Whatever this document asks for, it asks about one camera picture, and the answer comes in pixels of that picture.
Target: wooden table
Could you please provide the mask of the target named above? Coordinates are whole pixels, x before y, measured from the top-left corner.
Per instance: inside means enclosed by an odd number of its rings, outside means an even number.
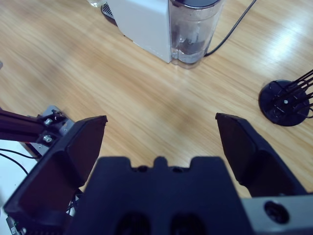
[[[250,3],[227,1],[212,47]],[[123,37],[85,0],[2,0],[0,106],[35,116],[53,104],[75,121],[107,115],[101,155],[133,166],[160,155],[180,166],[199,155],[225,159],[214,117],[237,115],[312,191],[313,121],[277,126],[258,107],[265,84],[312,69],[312,12],[312,0],[259,0],[220,50],[185,70]]]

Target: black lid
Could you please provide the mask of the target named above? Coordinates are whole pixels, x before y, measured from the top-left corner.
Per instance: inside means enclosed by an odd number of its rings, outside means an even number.
[[[220,0],[172,0],[172,2],[178,2],[192,8],[207,8],[215,5],[219,1]]]

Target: coffee machine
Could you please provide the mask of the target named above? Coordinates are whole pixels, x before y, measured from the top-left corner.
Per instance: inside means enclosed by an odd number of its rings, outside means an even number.
[[[121,32],[166,63],[193,68],[206,54],[225,0],[107,0]]]

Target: power cord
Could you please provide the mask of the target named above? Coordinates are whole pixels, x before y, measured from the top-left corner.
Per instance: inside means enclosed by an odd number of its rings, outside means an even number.
[[[253,0],[252,3],[250,4],[250,6],[244,11],[244,13],[241,15],[241,17],[237,20],[237,22],[235,23],[235,25],[232,27],[232,29],[230,30],[230,32],[226,35],[226,37],[220,42],[220,44],[217,45],[217,47],[215,47],[213,50],[211,50],[210,52],[208,52],[207,54],[205,54],[204,56],[209,56],[212,55],[214,52],[216,52],[226,41],[227,39],[231,36],[231,34],[234,32],[234,30],[236,29],[236,27],[239,25],[239,23],[241,22],[241,20],[245,17],[245,15],[248,13],[248,11],[252,8],[252,6],[256,3],[257,0]]]
[[[26,173],[26,175],[28,175],[27,170],[26,170],[20,163],[18,163],[18,162],[15,161],[14,159],[12,159],[12,158],[10,158],[10,157],[8,157],[8,156],[2,154],[2,153],[0,153],[0,156],[3,156],[4,158],[9,159],[9,160],[11,160],[12,162],[14,162],[16,165],[18,165],[20,168],[22,168],[22,170]]]
[[[22,153],[19,153],[19,152],[16,152],[16,151],[13,151],[13,150],[9,150],[9,149],[4,149],[4,148],[0,148],[0,151],[4,151],[4,152],[10,152],[10,153],[15,153],[15,154],[18,154],[22,157],[25,157],[25,158],[30,158],[30,159],[39,159],[38,157],[30,157],[30,156],[27,156],[25,154],[22,154]]]

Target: black round base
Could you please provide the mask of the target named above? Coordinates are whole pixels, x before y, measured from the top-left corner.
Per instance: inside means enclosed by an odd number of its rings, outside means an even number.
[[[270,82],[267,84],[259,94],[259,106],[266,118],[271,122],[281,125],[281,126],[295,126],[302,123],[307,116],[309,115],[310,108],[309,108],[309,101],[306,100],[301,104],[297,105],[297,110],[301,108],[305,108],[299,112],[291,112],[291,109],[294,109],[291,105],[289,105],[295,97],[297,99],[303,98],[306,96],[305,91],[297,92],[290,96],[290,98],[286,98],[282,100],[278,106],[275,106],[272,102],[273,99],[277,96],[281,96],[286,94],[281,87],[285,87],[290,84],[290,81],[287,80],[277,80]]]

